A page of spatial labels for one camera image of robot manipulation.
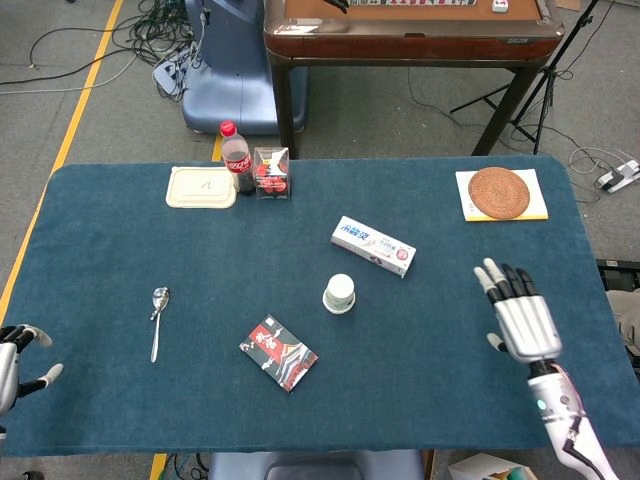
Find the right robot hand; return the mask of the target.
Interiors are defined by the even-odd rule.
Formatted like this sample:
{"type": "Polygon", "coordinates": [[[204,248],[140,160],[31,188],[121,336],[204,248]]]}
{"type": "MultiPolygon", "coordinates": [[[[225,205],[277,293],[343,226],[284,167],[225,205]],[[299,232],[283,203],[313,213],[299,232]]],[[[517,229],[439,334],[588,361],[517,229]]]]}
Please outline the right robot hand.
{"type": "Polygon", "coordinates": [[[523,364],[559,357],[562,342],[546,300],[522,268],[484,258],[473,272],[493,306],[505,348],[523,364]]]}

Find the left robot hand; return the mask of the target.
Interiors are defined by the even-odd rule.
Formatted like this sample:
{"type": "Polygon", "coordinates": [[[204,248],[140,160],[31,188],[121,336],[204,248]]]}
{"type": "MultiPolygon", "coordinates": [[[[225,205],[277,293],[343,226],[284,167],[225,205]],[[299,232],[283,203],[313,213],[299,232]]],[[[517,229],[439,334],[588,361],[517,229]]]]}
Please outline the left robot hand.
{"type": "Polygon", "coordinates": [[[32,342],[48,348],[53,344],[49,335],[32,325],[20,324],[1,328],[1,415],[4,416],[15,405],[18,398],[24,398],[44,390],[57,380],[64,369],[62,363],[53,365],[39,378],[21,383],[19,381],[20,357],[32,342]]]}

